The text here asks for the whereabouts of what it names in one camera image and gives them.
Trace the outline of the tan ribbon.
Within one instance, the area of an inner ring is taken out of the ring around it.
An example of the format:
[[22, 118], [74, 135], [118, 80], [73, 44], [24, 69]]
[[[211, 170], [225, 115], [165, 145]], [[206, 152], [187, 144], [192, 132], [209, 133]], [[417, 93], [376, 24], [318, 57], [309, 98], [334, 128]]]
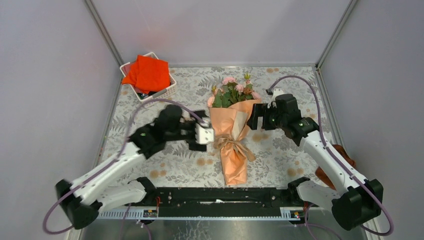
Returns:
[[241, 153], [249, 162], [256, 160], [256, 156], [240, 141], [234, 140], [230, 134], [221, 134], [215, 137], [213, 147], [215, 149], [223, 149], [231, 146], [237, 153]]

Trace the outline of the beige kraft wrapping paper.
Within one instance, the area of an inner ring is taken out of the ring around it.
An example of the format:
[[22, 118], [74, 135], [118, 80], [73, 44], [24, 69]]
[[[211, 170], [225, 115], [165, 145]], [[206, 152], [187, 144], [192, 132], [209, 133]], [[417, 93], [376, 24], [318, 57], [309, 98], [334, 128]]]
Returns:
[[250, 128], [250, 118], [254, 104], [260, 99], [237, 102], [228, 108], [209, 108], [211, 125], [215, 132], [213, 148], [219, 151], [224, 182], [227, 186], [245, 184], [247, 182], [248, 162], [256, 160], [256, 156], [246, 147], [242, 140]]

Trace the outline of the pink fake flower bouquet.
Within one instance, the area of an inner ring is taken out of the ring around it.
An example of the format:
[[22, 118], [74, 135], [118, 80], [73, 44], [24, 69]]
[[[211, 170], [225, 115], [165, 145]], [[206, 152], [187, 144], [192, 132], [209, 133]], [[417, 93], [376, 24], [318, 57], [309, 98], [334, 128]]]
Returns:
[[221, 82], [221, 87], [212, 87], [212, 96], [207, 100], [209, 108], [229, 108], [244, 101], [261, 100], [261, 96], [254, 90], [251, 75], [247, 72], [243, 82], [237, 82], [235, 77], [226, 77]]

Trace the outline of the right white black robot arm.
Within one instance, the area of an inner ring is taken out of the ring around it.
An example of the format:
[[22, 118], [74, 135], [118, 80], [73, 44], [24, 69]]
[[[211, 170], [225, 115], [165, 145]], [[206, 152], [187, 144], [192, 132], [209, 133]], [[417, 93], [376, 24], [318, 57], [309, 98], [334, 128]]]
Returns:
[[262, 129], [281, 129], [287, 138], [312, 157], [324, 171], [334, 188], [324, 187], [304, 178], [293, 181], [287, 201], [299, 206], [304, 201], [332, 213], [336, 222], [351, 230], [381, 215], [384, 188], [377, 180], [368, 180], [351, 166], [325, 138], [320, 126], [303, 117], [292, 94], [275, 96], [271, 103], [255, 103], [247, 125], [255, 130], [258, 118]]

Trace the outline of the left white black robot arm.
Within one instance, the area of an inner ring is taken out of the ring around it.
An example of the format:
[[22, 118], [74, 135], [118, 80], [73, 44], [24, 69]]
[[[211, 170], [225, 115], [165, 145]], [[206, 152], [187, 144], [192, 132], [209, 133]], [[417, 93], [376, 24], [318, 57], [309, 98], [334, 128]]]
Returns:
[[205, 110], [189, 110], [169, 104], [150, 123], [129, 131], [121, 149], [84, 175], [72, 180], [60, 180], [55, 185], [57, 203], [72, 228], [79, 230], [90, 225], [100, 213], [116, 207], [155, 200], [154, 186], [149, 180], [131, 180], [121, 187], [110, 184], [127, 170], [165, 149], [168, 142], [184, 141], [192, 151], [205, 152], [215, 139], [211, 119]]

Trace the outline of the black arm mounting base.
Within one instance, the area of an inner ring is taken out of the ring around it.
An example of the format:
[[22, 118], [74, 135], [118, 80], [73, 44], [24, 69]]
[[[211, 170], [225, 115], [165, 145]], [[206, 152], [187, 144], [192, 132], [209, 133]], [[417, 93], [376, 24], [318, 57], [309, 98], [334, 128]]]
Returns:
[[158, 187], [133, 206], [155, 210], [160, 218], [297, 220], [310, 203], [275, 187]]

